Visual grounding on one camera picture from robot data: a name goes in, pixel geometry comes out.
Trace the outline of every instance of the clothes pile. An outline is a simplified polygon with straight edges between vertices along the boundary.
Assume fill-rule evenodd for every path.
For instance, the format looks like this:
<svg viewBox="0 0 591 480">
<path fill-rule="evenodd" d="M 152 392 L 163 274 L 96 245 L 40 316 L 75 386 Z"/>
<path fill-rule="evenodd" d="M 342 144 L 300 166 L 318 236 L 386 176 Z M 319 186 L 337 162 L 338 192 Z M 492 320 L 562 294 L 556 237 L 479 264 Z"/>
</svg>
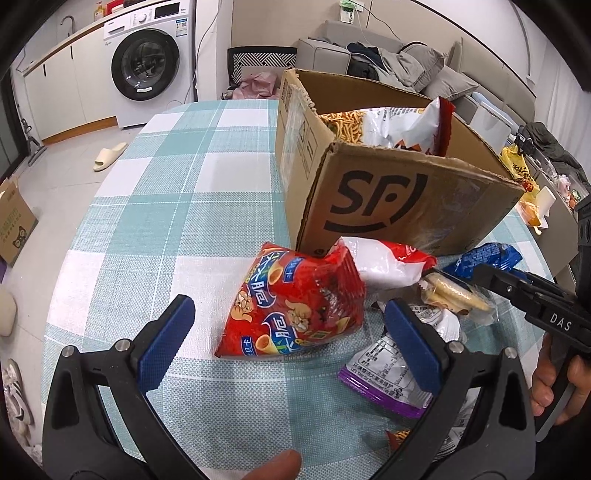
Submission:
<svg viewBox="0 0 591 480">
<path fill-rule="evenodd" d="M 591 184 L 581 164 L 566 151 L 542 122 L 526 124 L 523 136 L 531 138 L 534 145 L 552 162 L 558 174 L 575 177 L 591 193 Z"/>
</svg>

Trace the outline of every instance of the white slipper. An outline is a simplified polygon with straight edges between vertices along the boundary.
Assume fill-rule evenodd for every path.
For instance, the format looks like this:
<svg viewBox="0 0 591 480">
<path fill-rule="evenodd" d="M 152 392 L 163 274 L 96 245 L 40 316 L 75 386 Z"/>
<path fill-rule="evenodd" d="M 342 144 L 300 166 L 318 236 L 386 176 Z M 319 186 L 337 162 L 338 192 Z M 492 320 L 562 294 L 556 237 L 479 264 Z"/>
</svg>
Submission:
<svg viewBox="0 0 591 480">
<path fill-rule="evenodd" d="M 125 151 L 127 143 L 121 142 L 113 148 L 103 148 L 95 160 L 94 171 L 101 171 L 110 167 Z"/>
</svg>

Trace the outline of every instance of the washing machine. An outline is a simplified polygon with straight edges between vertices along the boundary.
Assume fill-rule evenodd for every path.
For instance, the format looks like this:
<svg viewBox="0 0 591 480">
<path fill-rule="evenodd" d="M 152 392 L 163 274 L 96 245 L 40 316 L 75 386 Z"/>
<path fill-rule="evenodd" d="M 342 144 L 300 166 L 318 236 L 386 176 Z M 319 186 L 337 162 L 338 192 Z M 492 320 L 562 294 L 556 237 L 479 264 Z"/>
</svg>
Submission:
<svg viewBox="0 0 591 480">
<path fill-rule="evenodd" d="M 112 95 L 120 128 L 194 98 L 195 0 L 168 0 L 105 23 Z"/>
</svg>

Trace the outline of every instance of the sf express box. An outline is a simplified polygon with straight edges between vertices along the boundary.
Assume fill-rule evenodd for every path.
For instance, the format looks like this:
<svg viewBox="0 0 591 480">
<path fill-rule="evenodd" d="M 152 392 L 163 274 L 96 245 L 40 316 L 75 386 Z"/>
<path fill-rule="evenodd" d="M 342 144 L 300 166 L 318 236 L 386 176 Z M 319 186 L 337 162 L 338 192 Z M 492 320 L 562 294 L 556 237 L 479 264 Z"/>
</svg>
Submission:
<svg viewBox="0 0 591 480">
<path fill-rule="evenodd" d="M 37 219 L 16 183 L 4 180 L 0 185 L 0 257 L 8 265 L 14 265 L 36 224 Z"/>
<path fill-rule="evenodd" d="M 372 80 L 284 72 L 275 155 L 292 247 L 321 256 L 340 236 L 362 236 L 460 254 L 503 219 L 524 190 L 455 114 L 445 158 L 349 144 L 318 116 L 430 101 Z"/>
</svg>

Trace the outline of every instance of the wall socket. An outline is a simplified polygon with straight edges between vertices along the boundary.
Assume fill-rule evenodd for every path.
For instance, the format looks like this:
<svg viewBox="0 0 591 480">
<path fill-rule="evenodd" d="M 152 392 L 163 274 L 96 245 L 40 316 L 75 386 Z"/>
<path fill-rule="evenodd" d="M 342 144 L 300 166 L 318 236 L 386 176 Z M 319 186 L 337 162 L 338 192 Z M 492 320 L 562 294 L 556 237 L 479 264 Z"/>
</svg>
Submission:
<svg viewBox="0 0 591 480">
<path fill-rule="evenodd" d="M 359 0 L 355 0 L 355 2 L 343 0 L 340 3 L 340 21 L 352 24 L 355 21 L 355 10 L 362 12 L 364 5 Z"/>
</svg>

